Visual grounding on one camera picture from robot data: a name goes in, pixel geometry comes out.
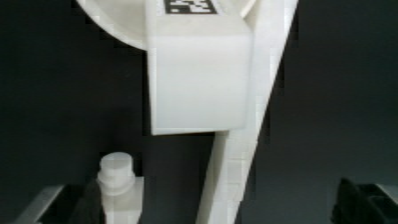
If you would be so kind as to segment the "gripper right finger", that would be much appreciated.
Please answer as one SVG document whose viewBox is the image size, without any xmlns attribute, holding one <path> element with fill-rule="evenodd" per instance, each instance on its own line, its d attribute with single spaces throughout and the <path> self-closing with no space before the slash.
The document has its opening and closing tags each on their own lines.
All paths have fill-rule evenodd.
<svg viewBox="0 0 398 224">
<path fill-rule="evenodd" d="M 342 178 L 330 221 L 332 224 L 398 224 L 398 185 L 357 184 Z"/>
</svg>

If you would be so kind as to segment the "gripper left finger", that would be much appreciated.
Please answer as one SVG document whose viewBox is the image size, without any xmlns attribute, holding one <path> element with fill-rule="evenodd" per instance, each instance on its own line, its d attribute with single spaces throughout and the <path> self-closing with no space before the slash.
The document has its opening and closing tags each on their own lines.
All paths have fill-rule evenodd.
<svg viewBox="0 0 398 224">
<path fill-rule="evenodd" d="M 44 187 L 14 224 L 104 224 L 97 182 Z"/>
</svg>

